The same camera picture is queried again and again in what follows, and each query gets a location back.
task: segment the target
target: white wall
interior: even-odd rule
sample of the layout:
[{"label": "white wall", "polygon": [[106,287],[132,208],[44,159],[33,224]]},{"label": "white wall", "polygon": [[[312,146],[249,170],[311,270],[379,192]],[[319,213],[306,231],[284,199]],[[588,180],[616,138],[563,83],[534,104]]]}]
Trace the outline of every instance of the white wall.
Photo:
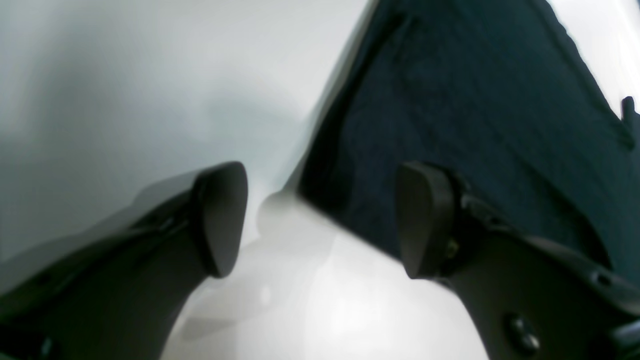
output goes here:
[{"label": "white wall", "polygon": [[0,291],[223,161],[247,167],[255,238],[367,3],[0,3]]},{"label": "white wall", "polygon": [[587,63],[611,109],[636,100],[640,111],[640,2],[637,0],[549,0]]}]

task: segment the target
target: black plastic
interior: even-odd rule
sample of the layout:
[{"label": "black plastic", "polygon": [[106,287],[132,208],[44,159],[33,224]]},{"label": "black plastic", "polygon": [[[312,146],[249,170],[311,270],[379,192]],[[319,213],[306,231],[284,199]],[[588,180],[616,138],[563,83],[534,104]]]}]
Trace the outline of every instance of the black plastic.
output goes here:
[{"label": "black plastic", "polygon": [[637,121],[636,104],[634,98],[627,96],[622,99],[622,123],[626,125],[631,133],[634,130],[634,123]]},{"label": "black plastic", "polygon": [[407,163],[396,176],[396,222],[401,259],[412,279],[434,277],[447,259],[455,216],[447,175],[421,163]]},{"label": "black plastic", "polygon": [[233,269],[247,200],[244,167],[212,168],[192,192],[0,298],[2,329],[25,340],[18,349],[0,343],[0,352],[31,359],[42,341],[25,334],[42,334],[54,359],[158,359],[191,292]]},{"label": "black plastic", "polygon": [[[405,263],[408,274],[443,277],[436,280],[458,294],[490,359],[613,360],[637,355],[639,290],[562,245],[519,233],[468,190],[457,194],[448,190],[464,187],[454,181],[450,187],[442,186],[440,179],[455,177],[441,168],[408,163],[398,170],[398,178],[406,187],[397,193],[403,253],[418,262],[436,261],[436,269],[421,265],[417,274],[415,263]],[[439,196],[454,197],[458,210],[451,232],[438,235],[454,238],[457,244],[455,254],[444,261],[441,249],[428,254],[431,223],[438,218],[433,214],[421,220],[427,214],[422,209],[433,207],[430,199],[406,196],[434,189],[449,192]],[[420,228],[417,221],[428,225]]]}]

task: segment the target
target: white floor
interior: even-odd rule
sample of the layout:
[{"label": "white floor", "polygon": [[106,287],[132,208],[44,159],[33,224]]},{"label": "white floor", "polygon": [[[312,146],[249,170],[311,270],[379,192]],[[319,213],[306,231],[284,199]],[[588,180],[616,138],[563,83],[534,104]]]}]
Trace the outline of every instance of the white floor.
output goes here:
[{"label": "white floor", "polygon": [[[552,6],[612,109],[640,101],[635,0]],[[237,268],[194,292],[164,359],[485,359],[455,296],[409,281],[304,204],[265,202],[307,148],[370,9],[0,2],[0,293],[188,188],[195,171],[240,160],[250,201]]]}]

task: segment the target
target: white surface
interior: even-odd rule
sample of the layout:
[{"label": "white surface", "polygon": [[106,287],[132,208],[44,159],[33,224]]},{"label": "white surface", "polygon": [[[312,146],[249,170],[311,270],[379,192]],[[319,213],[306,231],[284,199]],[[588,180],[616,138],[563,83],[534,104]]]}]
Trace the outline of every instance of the white surface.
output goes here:
[{"label": "white surface", "polygon": [[640,5],[637,0],[549,0],[611,109],[636,100],[640,112]]},{"label": "white surface", "polygon": [[266,203],[260,240],[192,294],[162,360],[487,359],[458,298],[304,204]]}]

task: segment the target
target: dark green fabric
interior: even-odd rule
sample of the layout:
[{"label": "dark green fabric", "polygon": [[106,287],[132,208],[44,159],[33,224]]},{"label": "dark green fabric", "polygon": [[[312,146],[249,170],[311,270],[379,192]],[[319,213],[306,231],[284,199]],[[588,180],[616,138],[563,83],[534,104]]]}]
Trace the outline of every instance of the dark green fabric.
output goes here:
[{"label": "dark green fabric", "polygon": [[637,153],[544,0],[381,0],[300,190],[398,256],[395,169],[436,163],[640,286]]}]

